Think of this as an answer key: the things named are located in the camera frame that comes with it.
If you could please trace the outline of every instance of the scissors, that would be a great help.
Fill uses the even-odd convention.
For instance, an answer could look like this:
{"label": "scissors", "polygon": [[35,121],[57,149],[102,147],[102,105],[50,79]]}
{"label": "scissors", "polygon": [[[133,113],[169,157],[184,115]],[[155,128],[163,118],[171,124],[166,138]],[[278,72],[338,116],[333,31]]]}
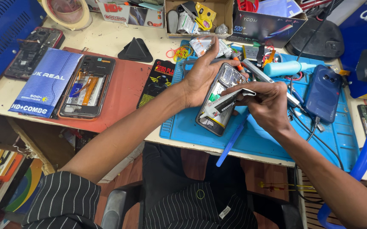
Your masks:
{"label": "scissors", "polygon": [[196,23],[198,23],[199,27],[202,30],[209,30],[212,28],[212,22],[209,19],[203,19],[201,20],[200,18],[198,18],[196,15],[194,15],[188,8],[186,8],[184,5],[181,4],[181,6],[183,7],[183,9],[186,11],[186,13],[189,14],[189,16],[191,16],[193,18],[193,20],[196,21]]}

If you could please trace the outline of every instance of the work desk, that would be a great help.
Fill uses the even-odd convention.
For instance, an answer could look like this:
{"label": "work desk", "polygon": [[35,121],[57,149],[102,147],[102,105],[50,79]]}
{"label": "work desk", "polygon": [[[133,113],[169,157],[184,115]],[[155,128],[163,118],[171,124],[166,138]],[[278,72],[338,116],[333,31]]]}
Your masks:
{"label": "work desk", "polygon": [[[154,60],[156,59],[172,60],[166,57],[165,55],[166,51],[170,49],[177,49],[180,47],[181,40],[167,39],[165,29],[134,26],[130,24],[128,25],[127,28],[125,24],[104,21],[101,13],[91,12],[91,14],[93,15],[93,23],[88,28],[81,31],[69,31],[67,29],[64,29],[62,26],[58,25],[50,18],[47,18],[43,26],[61,29],[63,31],[65,40],[61,48],[67,46],[81,50],[84,47],[87,47],[89,48],[90,52],[99,53],[102,55],[108,55],[112,57],[117,57],[118,53],[124,48],[124,46],[127,43],[129,43],[133,39],[133,37],[142,38],[145,41],[145,44],[150,50]],[[281,49],[278,51],[280,53],[286,53],[286,51]],[[330,64],[339,64],[339,63],[338,61],[333,61]],[[9,107],[12,105],[12,103],[14,102],[15,98],[18,96],[19,92],[21,91],[24,85],[25,81],[12,80],[6,77],[2,77],[0,79],[0,115],[58,125],[57,123],[49,122],[42,119],[35,119],[32,117],[19,115],[16,112],[8,111]],[[365,135],[361,124],[361,120],[359,118],[359,112],[357,111],[356,106],[359,104],[364,104],[364,102],[362,99],[351,98],[349,96],[349,89],[346,88],[345,90],[346,94],[348,95],[347,101],[357,141],[359,147],[363,147]],[[188,148],[188,149],[206,151],[216,155],[221,154],[223,151],[222,149],[205,147],[201,145],[196,144],[194,145],[190,143],[184,143],[180,141],[160,138],[159,132],[160,127],[158,127],[151,134],[149,134],[145,138],[145,140],[165,145],[171,145],[179,148]],[[247,160],[260,161],[263,163],[279,164],[289,167],[294,166],[293,162],[271,159],[263,156],[255,156],[232,151],[230,151],[229,155],[244,158]],[[367,172],[364,175],[363,179],[367,180]]]}

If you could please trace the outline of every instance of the wooden floor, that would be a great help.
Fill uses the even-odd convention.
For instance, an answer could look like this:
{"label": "wooden floor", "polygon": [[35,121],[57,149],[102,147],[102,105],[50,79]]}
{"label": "wooden floor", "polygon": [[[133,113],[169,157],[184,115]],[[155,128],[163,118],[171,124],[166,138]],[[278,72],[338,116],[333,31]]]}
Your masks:
{"label": "wooden floor", "polygon": [[[209,154],[202,151],[182,149],[181,156],[186,176],[196,180],[203,180]],[[259,187],[261,181],[264,183],[287,183],[286,167],[243,159],[241,161],[241,166],[246,174],[247,190],[288,200],[287,191],[270,192],[267,189]],[[108,184],[99,184],[102,187],[102,192],[97,206],[95,223],[100,225],[107,197],[113,189],[139,180],[142,180],[142,155],[136,158],[133,163],[129,164],[113,181]],[[137,228],[139,209],[140,205],[136,204],[126,213],[123,229]],[[270,220],[257,213],[255,214],[257,215],[258,227],[260,229],[278,228],[278,226]]]}

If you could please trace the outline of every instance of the hand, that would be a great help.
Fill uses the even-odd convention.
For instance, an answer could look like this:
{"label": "hand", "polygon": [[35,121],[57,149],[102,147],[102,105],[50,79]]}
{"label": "hand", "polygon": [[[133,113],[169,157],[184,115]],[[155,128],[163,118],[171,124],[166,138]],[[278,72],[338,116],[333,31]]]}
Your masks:
{"label": "hand", "polygon": [[265,83],[251,81],[222,92],[222,96],[241,88],[252,90],[256,96],[240,94],[236,106],[248,106],[257,124],[273,134],[292,128],[287,118],[287,86],[283,82]]}
{"label": "hand", "polygon": [[[202,105],[207,92],[209,91],[210,86],[223,63],[228,63],[232,66],[240,65],[240,61],[237,60],[222,60],[214,64],[210,64],[210,62],[215,59],[218,52],[219,41],[217,37],[212,37],[211,48],[205,53],[205,55],[196,60],[191,71],[183,80],[181,80],[181,82],[178,83],[183,88],[186,107]],[[247,73],[243,73],[243,75],[246,78],[249,77]]]}

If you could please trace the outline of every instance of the red mat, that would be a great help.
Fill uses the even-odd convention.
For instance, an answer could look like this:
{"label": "red mat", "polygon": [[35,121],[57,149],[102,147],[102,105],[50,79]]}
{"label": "red mat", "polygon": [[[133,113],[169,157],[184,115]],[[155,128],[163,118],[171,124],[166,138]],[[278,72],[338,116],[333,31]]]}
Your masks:
{"label": "red mat", "polygon": [[[80,53],[80,50],[68,47],[64,47],[63,50]],[[138,100],[140,99],[142,89],[148,79],[152,65],[130,60],[120,60],[91,52],[83,52],[83,54],[115,59],[115,68],[111,76],[101,115],[94,121],[41,119],[99,133],[136,110]]]}

